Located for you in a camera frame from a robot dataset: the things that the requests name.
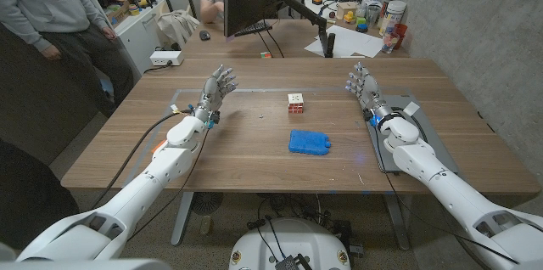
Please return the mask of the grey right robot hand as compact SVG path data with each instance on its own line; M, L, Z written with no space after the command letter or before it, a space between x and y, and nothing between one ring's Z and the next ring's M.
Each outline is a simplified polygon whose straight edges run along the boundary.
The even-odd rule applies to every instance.
M353 93L362 109L364 119L376 126L393 110L386 103L376 79L370 74L361 61L354 65L354 71L349 73L345 87Z

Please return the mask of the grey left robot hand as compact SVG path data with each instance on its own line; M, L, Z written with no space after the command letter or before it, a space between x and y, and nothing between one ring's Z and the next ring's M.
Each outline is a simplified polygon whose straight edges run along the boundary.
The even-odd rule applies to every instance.
M236 76L232 71L233 68L225 69L224 65L220 65L206 80L194 110L194 116L202 122L209 121L211 115L222 106L223 99L237 88L238 83L234 81Z

